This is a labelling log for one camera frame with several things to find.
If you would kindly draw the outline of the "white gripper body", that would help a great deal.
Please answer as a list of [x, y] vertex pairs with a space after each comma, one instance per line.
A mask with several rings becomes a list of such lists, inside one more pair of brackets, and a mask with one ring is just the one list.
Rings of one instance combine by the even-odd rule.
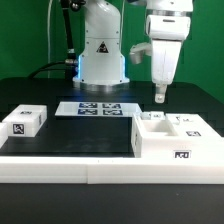
[[170, 85], [173, 82], [182, 43], [179, 41], [152, 41], [152, 82]]

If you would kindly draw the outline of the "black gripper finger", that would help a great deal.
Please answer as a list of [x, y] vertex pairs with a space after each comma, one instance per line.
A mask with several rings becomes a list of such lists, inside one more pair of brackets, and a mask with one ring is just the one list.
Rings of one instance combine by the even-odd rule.
[[157, 84], [155, 87], [155, 101], [164, 102], [167, 86], [164, 84]]

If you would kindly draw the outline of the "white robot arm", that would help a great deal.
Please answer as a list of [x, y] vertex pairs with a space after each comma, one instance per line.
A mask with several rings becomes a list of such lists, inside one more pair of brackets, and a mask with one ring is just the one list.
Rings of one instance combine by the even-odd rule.
[[[106, 0], [59, 0], [63, 10], [68, 56], [74, 62], [73, 83], [92, 91], [108, 92], [126, 85], [125, 58], [121, 53], [121, 13]], [[151, 79], [155, 101], [165, 101], [167, 86], [173, 82], [180, 50], [190, 31], [193, 0], [126, 0], [146, 7], [145, 32], [149, 40], [134, 45], [131, 61], [139, 64], [151, 58]], [[85, 10], [85, 48], [76, 55], [69, 12]]]

